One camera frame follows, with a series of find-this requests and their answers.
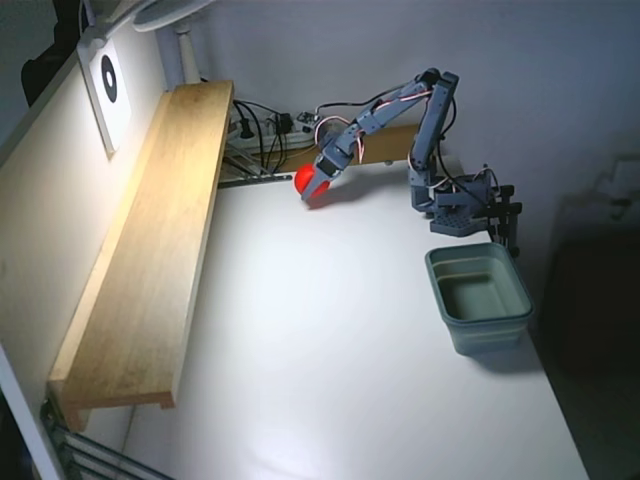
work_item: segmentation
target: black circle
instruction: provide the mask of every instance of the black circle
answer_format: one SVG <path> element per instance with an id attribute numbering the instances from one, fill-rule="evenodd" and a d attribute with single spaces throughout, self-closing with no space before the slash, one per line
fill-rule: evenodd
<path id="1" fill-rule="evenodd" d="M 113 69 L 113 63 L 111 63 L 111 59 L 108 56 L 103 55 L 101 66 L 104 91 L 107 92 L 107 97 L 109 97 L 111 103 L 116 103 L 116 99 L 118 98 L 118 81 L 116 80 L 116 71 Z M 109 85 L 107 74 L 111 75 L 112 85 Z"/>

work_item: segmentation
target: metal rod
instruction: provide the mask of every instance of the metal rod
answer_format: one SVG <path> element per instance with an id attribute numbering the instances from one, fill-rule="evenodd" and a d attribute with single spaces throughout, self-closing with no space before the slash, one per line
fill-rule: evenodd
<path id="1" fill-rule="evenodd" d="M 224 157 L 223 161 L 228 167 L 231 167 L 235 171 L 237 171 L 245 180 L 254 175 L 254 173 L 247 169 L 247 167 L 243 166 L 240 162 L 236 162 L 231 157 Z"/>
<path id="2" fill-rule="evenodd" d="M 253 156 L 249 155 L 245 151 L 243 151 L 243 150 L 241 150 L 241 149 L 239 149 L 237 147 L 234 147 L 230 143 L 227 144 L 227 148 L 229 150 L 231 150 L 233 153 L 235 153 L 236 155 L 238 155 L 238 156 L 244 158 L 246 161 L 250 162 L 252 164 L 252 166 L 257 167 L 265 175 L 268 175 L 270 177 L 274 177 L 275 176 L 269 170 L 267 170 L 262 165 L 260 165 L 260 162 L 258 162 L 257 159 L 255 159 Z"/>
<path id="3" fill-rule="evenodd" d="M 61 426 L 61 425 L 56 425 L 55 426 L 56 430 L 60 430 L 61 432 L 63 432 L 65 435 L 69 435 L 71 438 L 74 438 L 86 445 L 89 445 L 93 448 L 95 448 L 96 450 L 100 450 L 101 452 L 104 452 L 108 455 L 112 455 L 114 457 L 116 457 L 118 460 L 121 460 L 122 462 L 128 463 L 129 465 L 142 470 L 145 473 L 148 473 L 149 475 L 155 475 L 156 477 L 158 477 L 161 480 L 175 480 L 174 478 L 171 478 L 167 475 L 165 475 L 164 473 L 161 473 L 151 467 L 147 467 L 146 465 L 137 462 L 136 460 L 133 460 L 132 458 L 127 457 L 126 455 L 121 454 L 120 452 L 116 452 L 115 450 L 109 448 L 109 447 L 105 447 L 104 445 L 98 443 L 98 442 L 94 442 L 93 440 L 91 440 L 90 438 L 85 437 L 84 435 L 80 435 L 79 433 L 75 433 L 70 431 L 69 429 Z"/>
<path id="4" fill-rule="evenodd" d="M 89 460 L 90 462 L 95 463 L 96 465 L 100 465 L 103 468 L 106 468 L 108 470 L 111 470 L 115 473 L 118 473 L 120 475 L 124 475 L 125 477 L 129 477 L 133 480 L 144 480 L 144 478 L 139 477 L 138 475 L 135 475 L 133 473 L 130 473 L 124 469 L 122 469 L 121 467 L 118 467 L 117 465 L 112 465 L 109 462 L 107 462 L 106 460 L 103 460 L 101 458 L 96 457 L 95 455 L 89 453 L 89 452 L 85 452 L 84 450 L 81 450 L 77 447 L 74 447 L 73 445 L 69 445 L 68 443 L 66 443 L 64 445 L 64 448 L 68 449 L 69 451 L 71 451 L 74 455 L 78 455 L 80 457 L 86 458 L 87 460 Z"/>
<path id="5" fill-rule="evenodd" d="M 224 188 L 233 188 L 233 187 L 244 187 L 247 185 L 261 185 L 263 183 L 275 183 L 275 182 L 286 182 L 291 180 L 293 177 L 291 175 L 274 175 L 273 177 L 252 177 L 247 180 L 231 180 L 228 182 L 222 182 L 218 185 L 219 189 Z"/>

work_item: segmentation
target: wooden shelf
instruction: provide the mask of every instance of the wooden shelf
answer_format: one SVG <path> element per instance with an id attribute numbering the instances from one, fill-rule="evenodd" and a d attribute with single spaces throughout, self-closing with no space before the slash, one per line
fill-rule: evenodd
<path id="1" fill-rule="evenodd" d="M 158 105 L 49 377 L 73 430 L 92 408 L 175 406 L 232 96 L 204 83 Z"/>

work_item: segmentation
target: white wall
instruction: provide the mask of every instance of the white wall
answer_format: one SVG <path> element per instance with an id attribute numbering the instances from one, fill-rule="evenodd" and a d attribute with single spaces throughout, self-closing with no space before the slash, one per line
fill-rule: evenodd
<path id="1" fill-rule="evenodd" d="M 561 197 L 640 152 L 639 25 L 630 1 L 221 1 L 193 36 L 205 76 L 279 109 L 365 99 L 430 66 L 459 74 L 447 150 L 516 185 L 519 263 L 539 298 Z M 175 39 L 158 36 L 179 78 Z"/>
<path id="2" fill-rule="evenodd" d="M 47 377 L 165 88 L 153 34 L 126 26 L 113 39 L 132 116 L 111 158 L 75 56 L 0 149 L 0 344 L 26 402 L 19 410 L 32 417 L 16 417 L 21 429 L 38 424 Z M 122 448 L 130 415 L 94 411 L 88 432 Z"/>
<path id="3" fill-rule="evenodd" d="M 56 21 L 51 0 L 0 0 L 0 144 L 29 110 L 22 65 L 53 44 Z"/>

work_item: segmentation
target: robotic arm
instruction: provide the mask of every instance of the robotic arm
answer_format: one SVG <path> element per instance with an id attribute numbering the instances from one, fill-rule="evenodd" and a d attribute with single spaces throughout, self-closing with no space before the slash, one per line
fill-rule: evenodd
<path id="1" fill-rule="evenodd" d="M 307 201 L 326 190 L 329 183 L 351 163 L 364 135 L 376 133 L 426 99 L 427 108 L 408 159 L 413 208 L 433 218 L 430 226 L 433 232 L 457 237 L 485 229 L 492 236 L 497 232 L 502 243 L 516 256 L 517 215 L 522 205 L 509 203 L 513 187 L 492 187 L 493 172 L 488 168 L 476 175 L 453 178 L 440 158 L 438 143 L 458 80 L 458 76 L 452 73 L 440 74 L 436 69 L 429 69 L 393 92 L 387 100 L 378 98 L 372 101 L 342 133 L 327 131 L 320 125 L 317 136 L 322 152 L 312 165 L 312 175 L 304 181 L 296 178 L 302 199 Z M 444 177 L 438 174 L 438 159 Z M 492 218 L 500 221 L 497 229 L 491 225 Z"/>

